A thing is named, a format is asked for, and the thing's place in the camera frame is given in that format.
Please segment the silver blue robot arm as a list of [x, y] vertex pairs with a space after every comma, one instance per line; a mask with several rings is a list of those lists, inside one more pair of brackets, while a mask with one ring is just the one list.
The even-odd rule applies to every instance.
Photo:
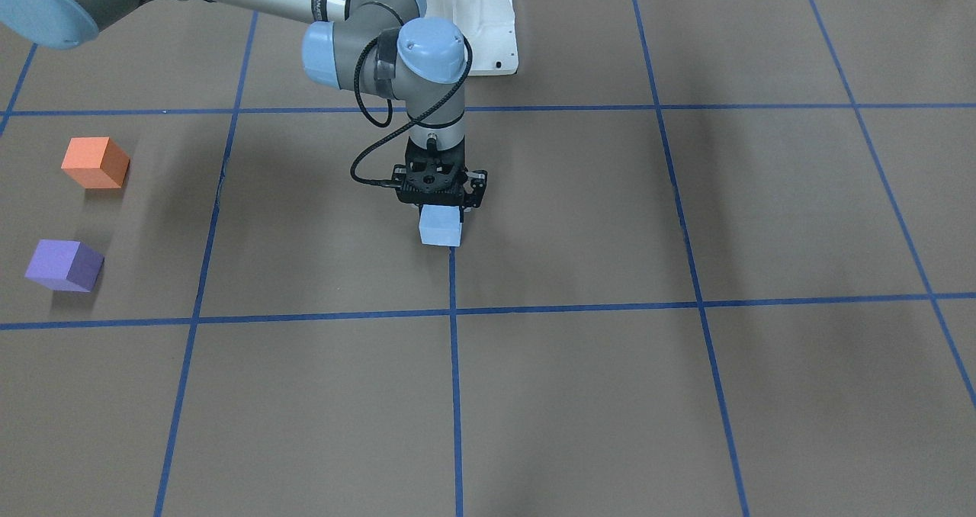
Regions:
[[[402, 102], [404, 127], [363, 149], [355, 182], [463, 223], [480, 207], [484, 170], [466, 166], [464, 83], [473, 47], [459, 27], [429, 17], [426, 0], [198, 0], [304, 21], [304, 72], [318, 84]], [[2, 0], [2, 23], [37, 45], [69, 50], [154, 0]]]

